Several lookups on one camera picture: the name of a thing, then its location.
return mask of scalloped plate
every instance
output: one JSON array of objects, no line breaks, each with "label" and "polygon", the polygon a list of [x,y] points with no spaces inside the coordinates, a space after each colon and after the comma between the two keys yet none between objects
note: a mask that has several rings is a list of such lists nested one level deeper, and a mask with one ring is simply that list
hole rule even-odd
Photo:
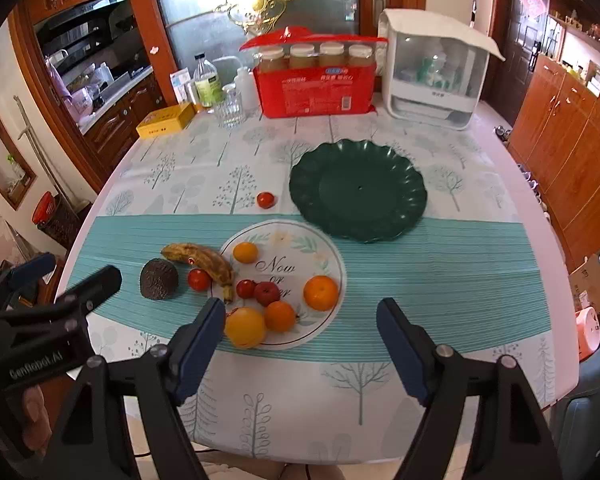
[{"label": "scalloped plate", "polygon": [[411,229],[427,205],[422,175],[408,158],[370,140],[324,143],[292,168],[291,200],[325,233],[369,243]]}]

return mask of orange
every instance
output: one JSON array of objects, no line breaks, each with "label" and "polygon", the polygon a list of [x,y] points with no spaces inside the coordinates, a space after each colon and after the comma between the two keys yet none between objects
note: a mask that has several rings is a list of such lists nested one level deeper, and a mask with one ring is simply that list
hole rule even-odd
[{"label": "orange", "polygon": [[338,285],[329,276],[314,276],[304,284],[304,301],[314,310],[331,310],[338,303]]},{"label": "orange", "polygon": [[273,301],[264,309],[264,322],[269,330],[286,332],[296,324],[296,311],[285,301]]},{"label": "orange", "polygon": [[234,258],[242,264],[252,264],[258,257],[258,247],[251,242],[240,242],[234,247]]},{"label": "orange", "polygon": [[267,336],[264,316],[248,306],[236,308],[226,316],[224,335],[238,348],[258,346]]}]

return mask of pink table edge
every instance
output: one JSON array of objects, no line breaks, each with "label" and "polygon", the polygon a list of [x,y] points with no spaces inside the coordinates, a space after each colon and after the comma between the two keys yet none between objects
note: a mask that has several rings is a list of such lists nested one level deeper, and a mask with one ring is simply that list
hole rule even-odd
[{"label": "pink table edge", "polygon": [[[525,227],[526,235],[538,262],[554,338],[555,393],[558,400],[573,390],[578,383],[578,340],[568,272],[562,260],[555,234],[549,222],[544,218],[535,195],[507,149],[493,134],[493,127],[498,124],[506,124],[505,121],[483,102],[478,103],[476,114],[480,116],[480,120],[474,119],[467,131],[480,143],[502,177],[511,199],[516,205],[520,221]],[[128,166],[139,145],[138,140],[129,149],[93,203],[67,257],[58,285],[58,295],[66,290],[82,244],[98,211],[102,208],[109,191],[123,169]]]}]

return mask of green label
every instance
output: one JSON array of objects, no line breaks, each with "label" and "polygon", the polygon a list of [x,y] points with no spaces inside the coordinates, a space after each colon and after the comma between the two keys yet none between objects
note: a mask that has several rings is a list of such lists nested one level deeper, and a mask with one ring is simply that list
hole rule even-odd
[{"label": "green label", "polygon": [[203,107],[209,108],[222,101],[222,87],[218,76],[210,77],[203,81],[196,81],[196,90]]}]

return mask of bottle with green label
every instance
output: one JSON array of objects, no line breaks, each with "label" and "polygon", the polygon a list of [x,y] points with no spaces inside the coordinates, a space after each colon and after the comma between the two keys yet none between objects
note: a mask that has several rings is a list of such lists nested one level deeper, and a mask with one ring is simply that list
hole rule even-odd
[{"label": "bottle with green label", "polygon": [[198,66],[193,73],[193,81],[200,97],[200,103],[205,108],[222,101],[222,85],[218,77],[218,70],[212,63],[205,59],[205,53],[196,56]]}]

